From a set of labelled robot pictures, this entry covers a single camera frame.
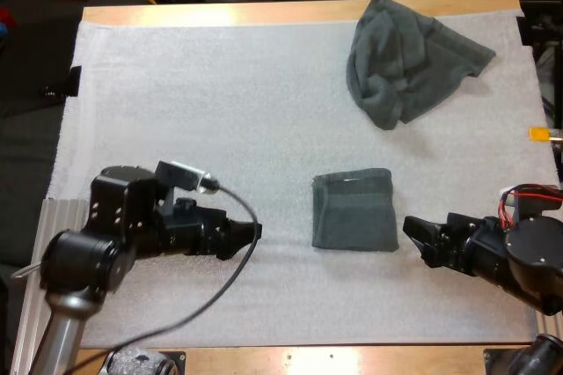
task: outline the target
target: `gray towel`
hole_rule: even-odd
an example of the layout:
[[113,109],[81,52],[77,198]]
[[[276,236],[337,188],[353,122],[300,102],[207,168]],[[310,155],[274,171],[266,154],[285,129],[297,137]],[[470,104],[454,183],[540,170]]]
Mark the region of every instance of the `gray towel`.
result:
[[398,249],[391,172],[385,168],[313,179],[313,242],[324,249]]
[[493,50],[392,0],[371,0],[347,62],[348,89],[379,128],[394,129],[478,76]]

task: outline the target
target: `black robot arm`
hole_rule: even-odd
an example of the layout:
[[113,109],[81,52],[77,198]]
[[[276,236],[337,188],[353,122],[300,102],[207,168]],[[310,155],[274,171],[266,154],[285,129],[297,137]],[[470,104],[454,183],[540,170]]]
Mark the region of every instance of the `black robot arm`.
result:
[[[515,209],[512,216],[505,210],[508,202]],[[542,212],[558,209],[561,202],[559,190],[521,185],[502,195],[499,217],[449,213],[445,224],[406,217],[403,231],[430,268],[478,276],[554,315],[563,309],[563,223]],[[539,335],[525,349],[488,350],[486,369],[489,375],[558,375],[563,342]]]

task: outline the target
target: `wooden board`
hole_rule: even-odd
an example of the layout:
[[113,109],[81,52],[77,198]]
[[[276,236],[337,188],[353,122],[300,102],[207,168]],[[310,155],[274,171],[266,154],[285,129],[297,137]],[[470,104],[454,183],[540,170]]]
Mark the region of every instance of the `wooden board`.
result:
[[[485,346],[335,346],[167,349],[186,352],[189,375],[484,375]],[[98,350],[81,350],[80,360]],[[76,375],[97,374],[103,359]]]
[[[514,10],[518,0],[396,0],[428,16]],[[359,18],[369,0],[129,5],[84,8],[83,20],[129,26],[236,26]]]
[[[299,3],[178,4],[90,7],[83,20],[129,26],[237,26],[359,18],[369,0]],[[397,0],[422,14],[444,16],[514,10],[518,0]],[[190,375],[483,375],[486,345],[193,348]],[[495,345],[494,347],[514,347]],[[98,350],[81,350],[78,362]],[[103,359],[76,374],[97,374]]]

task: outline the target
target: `white foam mat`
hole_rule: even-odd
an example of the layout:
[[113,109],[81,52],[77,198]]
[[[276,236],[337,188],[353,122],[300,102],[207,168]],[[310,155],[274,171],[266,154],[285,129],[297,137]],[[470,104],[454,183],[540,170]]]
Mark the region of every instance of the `white foam mat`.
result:
[[[496,287],[427,268],[402,233],[405,215],[496,211],[500,188],[556,183],[534,63],[516,11],[440,18],[497,53],[438,107],[393,131],[373,126],[346,87],[355,22],[214,28],[82,23],[49,195],[87,198],[105,166],[176,160],[213,173],[256,209],[263,239],[240,279],[191,325],[144,345],[241,346],[389,342],[524,342],[533,312]],[[311,247],[315,175],[392,172],[399,250]],[[247,219],[221,195],[195,196]],[[139,261],[85,346],[169,323],[206,301],[241,254]]]

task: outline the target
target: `red wire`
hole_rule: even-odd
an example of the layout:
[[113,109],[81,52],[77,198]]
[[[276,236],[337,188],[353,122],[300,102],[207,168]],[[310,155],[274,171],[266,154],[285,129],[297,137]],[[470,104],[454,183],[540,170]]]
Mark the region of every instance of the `red wire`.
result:
[[550,200],[550,201],[563,202],[563,197],[541,195],[540,193],[516,193],[516,192],[514,192],[512,195],[514,195],[514,196],[525,196],[525,197],[539,197],[541,199],[547,199],[547,200]]
[[[557,201],[557,202],[563,202],[563,197],[559,197],[561,195],[561,192],[558,190],[555,190],[553,188],[547,187],[547,186],[542,186],[542,185],[537,185],[539,188],[542,188],[544,190],[547,190],[548,192],[552,192],[554,194],[556,194],[558,197],[555,196],[549,196],[549,195],[542,195],[540,193],[517,193],[517,192],[512,192],[512,195],[514,196],[520,196],[520,197],[537,197],[540,199],[546,199],[548,201]],[[507,223],[508,225],[513,225],[514,224],[514,218],[512,218],[511,215],[509,215],[505,209],[505,203],[504,201],[501,201],[499,203],[499,218],[501,220],[501,227],[502,228],[506,228],[507,227]]]

